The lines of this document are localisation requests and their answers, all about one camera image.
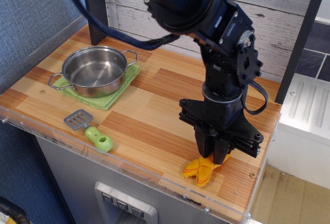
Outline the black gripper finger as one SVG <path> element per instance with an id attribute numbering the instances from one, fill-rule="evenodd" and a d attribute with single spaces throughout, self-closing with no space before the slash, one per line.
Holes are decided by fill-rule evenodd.
<path id="1" fill-rule="evenodd" d="M 199 154 L 203 158 L 207 158 L 214 150 L 214 140 L 210 129 L 206 129 L 200 125 L 194 127 L 195 140 Z"/>
<path id="2" fill-rule="evenodd" d="M 227 155 L 234 149 L 231 137 L 218 137 L 214 139 L 213 162 L 223 164 Z"/>

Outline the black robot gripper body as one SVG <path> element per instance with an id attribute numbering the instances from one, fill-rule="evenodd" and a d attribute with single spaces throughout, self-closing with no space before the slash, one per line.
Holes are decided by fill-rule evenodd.
<path id="1" fill-rule="evenodd" d="M 204 101 L 182 99 L 179 102 L 182 108 L 179 118 L 193 127 L 200 125 L 210 129 L 213 140 L 218 137 L 231 137 L 234 149 L 257 157 L 264 137 L 246 119 L 244 111 L 247 108 L 243 102 L 245 100 L 245 94 L 226 102 L 214 102 L 207 98 Z M 262 106 L 260 109 L 247 112 L 257 115 L 264 109 Z"/>

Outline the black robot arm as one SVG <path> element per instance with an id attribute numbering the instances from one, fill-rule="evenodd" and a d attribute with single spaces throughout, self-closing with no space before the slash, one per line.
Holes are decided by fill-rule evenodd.
<path id="1" fill-rule="evenodd" d="M 194 39 L 206 69 L 202 101 L 182 99 L 180 119 L 195 130 L 198 151 L 220 165 L 233 149 L 256 157 L 263 135 L 245 118 L 248 88 L 264 97 L 255 81 L 262 62 L 254 48 L 251 19 L 232 0 L 145 0 L 157 23 Z"/>

